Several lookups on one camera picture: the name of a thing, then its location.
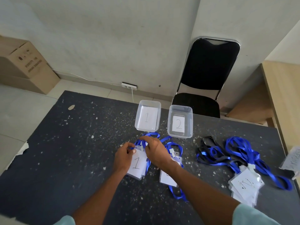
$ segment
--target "hand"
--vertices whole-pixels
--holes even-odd
[[[125,176],[130,167],[132,155],[136,152],[135,149],[129,149],[131,147],[134,148],[135,145],[133,143],[126,142],[115,153],[113,172],[121,173]]]
[[[145,140],[148,143],[145,151],[150,161],[155,166],[168,173],[168,167],[170,167],[170,164],[174,161],[161,141],[150,136],[141,136],[140,140]]]

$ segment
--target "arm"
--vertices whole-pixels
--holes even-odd
[[[150,161],[174,179],[206,225],[232,224],[233,212],[240,204],[238,201],[182,169],[171,159],[159,139],[149,136],[140,139],[148,142],[145,150]]]
[[[118,149],[111,176],[87,202],[74,212],[73,218],[76,225],[100,225],[103,223],[115,191],[130,167],[132,155],[136,152],[135,149],[128,150],[128,147],[135,147],[135,145],[127,142]]]

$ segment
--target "chair backrest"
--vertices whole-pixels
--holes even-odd
[[[237,41],[209,37],[196,39],[187,57],[180,83],[197,89],[221,90],[239,50],[240,44]]]

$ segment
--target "black chair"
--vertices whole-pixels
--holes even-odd
[[[190,106],[194,114],[220,118],[218,95],[235,63],[240,44],[233,40],[200,37],[193,43],[173,99],[173,105]],[[206,96],[179,93],[180,84],[218,90],[215,100]]]

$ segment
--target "white cable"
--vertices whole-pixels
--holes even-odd
[[[132,93],[132,102],[134,103],[134,100],[133,100],[133,89],[131,88],[131,93]]]
[[[115,82],[106,82],[106,81],[99,81],[99,80],[89,80],[89,79],[85,79],[84,77],[82,76],[78,76],[76,74],[73,74],[73,73],[69,73],[69,72],[63,72],[63,71],[58,71],[58,70],[53,70],[53,71],[56,71],[56,72],[60,72],[60,73],[66,73],[66,74],[70,74],[70,75],[74,75],[74,76],[77,76],[77,77],[80,77],[84,80],[87,80],[87,81],[93,81],[93,82],[101,82],[101,83],[109,83],[109,84],[118,84],[118,85],[121,85],[121,83],[115,83]]]

